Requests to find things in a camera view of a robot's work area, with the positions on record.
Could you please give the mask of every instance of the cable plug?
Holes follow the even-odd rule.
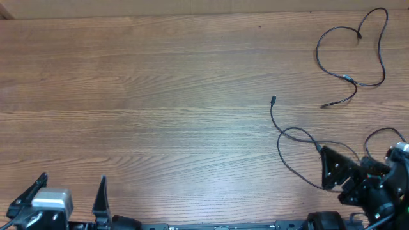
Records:
[[[349,81],[349,82],[355,82],[355,81],[352,79],[352,77],[350,77],[350,76],[348,76],[348,75],[346,75],[346,74],[343,75],[343,79],[346,80],[346,81]]]
[[[322,149],[322,146],[320,144],[318,144],[318,143],[315,143],[315,146],[316,146],[316,149],[317,149],[318,153],[320,153],[321,149]]]
[[[331,102],[331,103],[323,104],[323,105],[320,106],[320,109],[324,109],[324,108],[326,108],[327,106],[334,105],[334,104],[336,104],[336,102]]]
[[[277,97],[274,95],[272,98],[271,98],[271,106],[273,106],[274,105],[274,103],[275,103],[275,99],[277,99]]]

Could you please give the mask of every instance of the black wire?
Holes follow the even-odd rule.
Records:
[[[313,182],[310,182],[309,180],[307,180],[307,178],[303,177],[300,173],[298,173],[296,170],[294,170],[291,166],[289,166],[289,165],[287,164],[287,162],[285,161],[285,159],[284,159],[284,158],[282,157],[282,155],[281,155],[281,151],[280,151],[280,138],[281,138],[281,136],[282,136],[283,134],[286,133],[286,131],[288,131],[288,130],[293,130],[293,129],[303,131],[305,134],[307,134],[307,135],[311,138],[312,141],[315,141],[314,138],[312,137],[312,135],[309,134],[307,131],[305,131],[305,130],[302,129],[302,128],[299,128],[299,127],[289,127],[289,128],[286,128],[285,130],[283,130],[283,131],[280,133],[279,138],[277,139],[277,150],[278,150],[278,152],[279,152],[279,156],[280,156],[280,158],[281,158],[283,164],[284,164],[291,172],[293,172],[294,174],[296,174],[299,178],[303,179],[305,182],[307,182],[308,184],[310,184],[310,185],[312,185],[312,186],[314,186],[314,187],[316,187],[316,188],[318,188],[318,189],[325,190],[325,191],[327,191],[327,192],[337,192],[337,193],[341,192],[341,191],[327,190],[327,189],[324,189],[324,188],[321,187],[321,186],[318,186],[318,185],[314,184]]]
[[[13,225],[13,220],[9,221],[7,224],[3,225],[2,227],[0,227],[0,230],[5,230],[8,229],[9,227],[11,227]]]
[[[385,24],[383,25],[383,28],[382,28],[382,31],[381,31],[381,33],[379,35],[379,40],[378,40],[378,58],[379,58],[379,62],[380,62],[381,67],[382,67],[382,75],[383,75],[382,80],[380,82],[375,83],[375,84],[364,84],[364,83],[357,82],[357,81],[353,80],[351,77],[349,77],[347,75],[340,76],[339,74],[336,74],[336,73],[333,73],[333,72],[330,72],[330,71],[326,70],[324,68],[324,66],[322,66],[322,64],[320,62],[320,59],[318,57],[318,49],[320,47],[321,40],[325,37],[325,35],[327,35],[329,32],[331,32],[331,31],[333,31],[335,29],[349,29],[349,30],[352,30],[352,31],[356,32],[358,39],[362,39],[362,35],[360,33],[360,29],[362,27],[362,24],[364,23],[364,21],[366,20],[368,15],[370,15],[372,12],[374,12],[376,10],[383,10],[385,12],[385,14],[386,14]],[[334,77],[338,77],[340,79],[346,80],[346,81],[352,83],[355,86],[355,92],[353,92],[353,94],[351,96],[349,96],[349,97],[347,97],[345,99],[342,99],[340,101],[337,101],[337,102],[326,103],[326,104],[322,105],[321,108],[327,107],[329,105],[342,103],[342,102],[345,102],[345,101],[353,98],[355,96],[355,94],[357,93],[357,90],[358,90],[357,85],[359,85],[359,86],[379,86],[380,84],[382,84],[385,81],[385,79],[386,79],[386,70],[385,70],[385,65],[383,64],[383,61],[382,61],[381,40],[382,40],[383,33],[385,32],[385,28],[386,28],[386,26],[388,24],[388,19],[389,19],[389,14],[388,14],[388,11],[385,8],[382,8],[382,7],[375,8],[375,9],[371,10],[369,13],[367,13],[367,15],[365,15],[365,17],[362,19],[362,21],[359,24],[358,30],[356,30],[354,28],[351,28],[351,27],[348,27],[348,26],[336,26],[336,27],[333,27],[333,28],[329,29],[327,32],[325,32],[321,36],[321,38],[318,40],[317,48],[316,48],[316,59],[317,59],[317,62],[318,62],[318,65],[320,66],[320,68],[324,72],[326,72],[328,74],[331,74]]]
[[[0,227],[0,230],[5,230],[8,229],[9,227],[11,227],[14,224],[14,221],[16,220],[16,217],[19,216],[19,214],[21,213],[21,211],[24,209],[24,206],[21,207],[21,209],[17,212],[17,214],[15,215],[15,217],[10,220],[9,222],[7,222],[5,225]]]
[[[394,214],[389,215],[389,216],[379,220],[375,224],[367,226],[364,230],[370,230],[370,229],[375,230],[377,227],[381,226],[382,224],[386,223],[386,221],[390,220],[393,216],[394,216]]]
[[[368,136],[368,137],[366,138],[366,140],[365,140],[365,150],[366,150],[366,154],[367,154],[370,158],[372,158],[372,159],[373,159],[373,157],[372,157],[372,155],[369,153],[368,142],[369,142],[370,138],[371,138],[373,135],[377,134],[377,133],[380,132],[380,131],[384,131],[384,130],[392,130],[392,131],[394,131],[396,134],[398,134],[398,136],[401,138],[401,140],[402,140],[403,142],[406,142],[406,139],[403,137],[403,135],[402,135],[399,131],[397,131],[395,128],[386,127],[386,128],[380,128],[380,129],[378,129],[378,130],[375,130],[373,133],[369,134],[369,136]]]
[[[285,135],[286,137],[290,138],[291,140],[294,140],[294,141],[297,141],[297,142],[304,142],[304,143],[314,144],[315,147],[316,147],[316,149],[317,149],[317,152],[318,152],[318,153],[320,152],[320,149],[322,148],[321,145],[320,145],[320,143],[338,144],[338,145],[341,145],[341,146],[344,146],[344,147],[348,148],[348,149],[357,157],[357,159],[358,159],[358,161],[359,161],[360,159],[359,159],[359,156],[357,155],[357,153],[356,153],[352,148],[350,148],[349,146],[347,146],[346,144],[341,143],[341,142],[316,140],[309,132],[307,132],[307,131],[304,130],[303,128],[299,128],[299,127],[289,127],[289,128],[286,128],[285,130],[282,130],[282,129],[277,125],[277,123],[275,122],[274,116],[273,116],[273,106],[274,106],[274,103],[275,103],[276,98],[277,98],[276,96],[273,96],[273,98],[272,98],[272,100],[271,100],[270,115],[271,115],[271,120],[272,120],[274,126],[276,127],[276,129],[277,129],[278,131],[280,131],[280,135],[279,135],[279,137],[278,137],[278,139],[277,139],[277,151],[278,151],[278,153],[279,153],[279,156],[280,156],[280,158],[281,158],[283,164],[284,164],[291,172],[293,172],[294,174],[296,174],[298,177],[300,177],[301,179],[303,179],[303,180],[304,180],[305,182],[307,182],[308,184],[310,184],[310,185],[312,185],[312,186],[314,186],[314,187],[316,187],[316,188],[318,188],[318,189],[322,189],[322,190],[325,190],[325,191],[328,191],[328,192],[341,192],[341,191],[327,190],[327,189],[324,189],[323,187],[320,187],[320,186],[318,186],[318,185],[315,185],[314,183],[310,182],[310,181],[307,180],[305,177],[303,177],[303,176],[302,176],[300,173],[298,173],[296,170],[294,170],[292,167],[290,167],[290,166],[286,163],[285,159],[282,157],[282,154],[281,154],[281,151],[280,151],[280,138],[281,138],[282,135]],[[309,137],[311,140],[304,140],[304,139],[299,139],[299,138],[293,137],[293,136],[291,136],[290,134],[287,134],[287,133],[286,133],[288,130],[300,130],[300,131],[303,131],[305,134],[308,135],[308,137]]]

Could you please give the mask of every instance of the black metal bracket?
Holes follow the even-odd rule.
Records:
[[[41,176],[8,207],[6,216],[14,219],[23,207],[31,207],[31,201],[40,190],[47,186],[48,175],[43,172]]]
[[[320,150],[322,162],[322,186],[329,190],[342,185],[353,173],[357,165],[348,157],[324,146]]]
[[[107,177],[102,176],[100,188],[96,194],[92,213],[95,216],[95,223],[98,230],[110,229],[112,225],[111,212],[109,211],[107,196]]]

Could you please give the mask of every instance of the wall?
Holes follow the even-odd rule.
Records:
[[[407,0],[0,0],[7,19],[407,9]]]

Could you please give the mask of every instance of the wooden table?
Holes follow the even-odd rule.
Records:
[[[73,220],[93,220],[101,174],[111,211],[143,222],[195,224],[304,219],[342,206],[292,174],[278,131],[363,142],[377,128],[409,135],[409,11],[390,11],[382,41],[384,84],[347,105],[320,109],[353,86],[319,69],[318,38],[357,28],[366,11],[112,17],[0,22],[0,216],[43,172],[72,190]],[[322,42],[329,70],[358,81],[382,77],[376,45],[383,12],[357,44],[337,30]],[[399,139],[377,135],[382,159]],[[310,144],[282,140],[284,157],[320,184]],[[342,153],[352,157],[344,149]]]

